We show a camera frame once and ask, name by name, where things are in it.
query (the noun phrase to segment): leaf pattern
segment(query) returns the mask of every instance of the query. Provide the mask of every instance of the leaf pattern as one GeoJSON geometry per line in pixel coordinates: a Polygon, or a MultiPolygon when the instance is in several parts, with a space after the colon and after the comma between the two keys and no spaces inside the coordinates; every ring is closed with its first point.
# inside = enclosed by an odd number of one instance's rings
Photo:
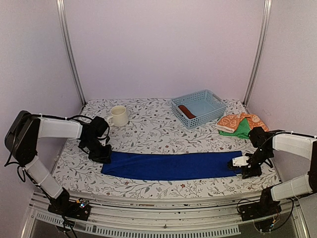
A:
{"type": "MultiPolygon", "coordinates": [[[[240,101],[225,100],[225,114],[246,112],[240,101]]],[[[153,154],[183,154],[241,150],[253,153],[249,140],[220,136],[216,121],[186,129],[173,114],[166,99],[91,100],[82,114],[106,118],[112,107],[124,105],[130,122],[111,127],[110,141],[114,151],[153,154]]],[[[279,183],[274,169],[262,166],[260,177],[241,179],[196,179],[188,181],[149,181],[126,179],[100,173],[102,164],[94,163],[78,148],[79,141],[68,140],[57,162],[53,176],[66,189],[109,196],[135,198],[190,198],[239,194],[262,190],[279,183]]]]}

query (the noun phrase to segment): brown object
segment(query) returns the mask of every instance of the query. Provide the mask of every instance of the brown object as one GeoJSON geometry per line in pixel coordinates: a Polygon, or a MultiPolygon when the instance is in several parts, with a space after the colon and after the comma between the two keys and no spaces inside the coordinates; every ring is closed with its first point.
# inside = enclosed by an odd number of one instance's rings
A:
{"type": "Polygon", "coordinates": [[[178,108],[189,118],[189,119],[193,119],[196,116],[193,115],[188,109],[187,107],[185,107],[184,105],[179,105],[178,108]]]}

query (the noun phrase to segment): white mug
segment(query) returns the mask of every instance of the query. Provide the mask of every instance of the white mug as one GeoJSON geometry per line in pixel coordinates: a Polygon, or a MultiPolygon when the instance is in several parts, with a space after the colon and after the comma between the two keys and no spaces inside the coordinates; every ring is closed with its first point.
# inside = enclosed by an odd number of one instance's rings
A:
{"type": "Polygon", "coordinates": [[[113,107],[110,114],[111,116],[106,119],[109,126],[124,126],[129,122],[128,111],[124,106],[113,107]]]}

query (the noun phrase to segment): blue towel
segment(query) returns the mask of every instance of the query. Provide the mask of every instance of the blue towel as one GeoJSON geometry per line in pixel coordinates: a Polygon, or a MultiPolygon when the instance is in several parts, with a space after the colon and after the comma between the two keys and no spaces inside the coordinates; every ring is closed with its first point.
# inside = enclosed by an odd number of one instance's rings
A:
{"type": "Polygon", "coordinates": [[[241,151],[181,155],[133,154],[113,152],[111,164],[101,173],[139,180],[190,180],[236,176],[227,168],[241,151]]]}

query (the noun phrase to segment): orange patterned towel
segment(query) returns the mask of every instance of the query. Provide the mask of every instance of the orange patterned towel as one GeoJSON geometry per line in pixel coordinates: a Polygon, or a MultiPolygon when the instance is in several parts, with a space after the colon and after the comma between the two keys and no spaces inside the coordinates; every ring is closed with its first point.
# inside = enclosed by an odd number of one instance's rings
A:
{"type": "Polygon", "coordinates": [[[268,127],[257,115],[246,113],[241,113],[240,115],[224,116],[216,123],[216,128],[225,132],[234,133],[244,118],[247,119],[251,130],[254,127],[261,126],[264,131],[268,131],[268,127]]]}

